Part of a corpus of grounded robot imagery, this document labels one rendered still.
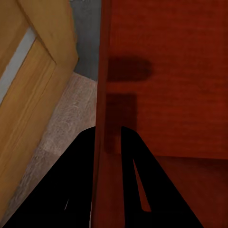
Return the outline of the storage box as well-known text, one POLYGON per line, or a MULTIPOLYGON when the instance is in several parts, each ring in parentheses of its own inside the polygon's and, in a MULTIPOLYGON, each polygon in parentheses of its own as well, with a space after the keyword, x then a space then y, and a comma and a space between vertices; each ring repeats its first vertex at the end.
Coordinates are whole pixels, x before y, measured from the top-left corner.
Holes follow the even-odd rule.
POLYGON ((122 126, 204 228, 228 228, 228 0, 102 0, 90 228, 125 228, 122 126))

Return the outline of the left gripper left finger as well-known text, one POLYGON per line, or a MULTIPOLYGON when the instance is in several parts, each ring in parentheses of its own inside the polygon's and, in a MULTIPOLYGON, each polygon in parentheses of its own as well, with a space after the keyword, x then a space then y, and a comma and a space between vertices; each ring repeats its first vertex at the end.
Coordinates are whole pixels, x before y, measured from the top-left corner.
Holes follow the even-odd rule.
POLYGON ((82 131, 3 228, 90 228, 95 126, 82 131))

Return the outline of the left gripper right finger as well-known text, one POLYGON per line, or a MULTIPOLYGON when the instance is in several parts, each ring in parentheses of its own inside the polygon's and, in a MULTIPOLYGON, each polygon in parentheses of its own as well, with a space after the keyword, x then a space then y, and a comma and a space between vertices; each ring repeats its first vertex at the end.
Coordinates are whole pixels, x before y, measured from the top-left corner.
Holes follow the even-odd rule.
POLYGON ((140 135, 121 127, 125 228, 204 228, 140 135), (151 212, 142 210, 133 159, 151 212))

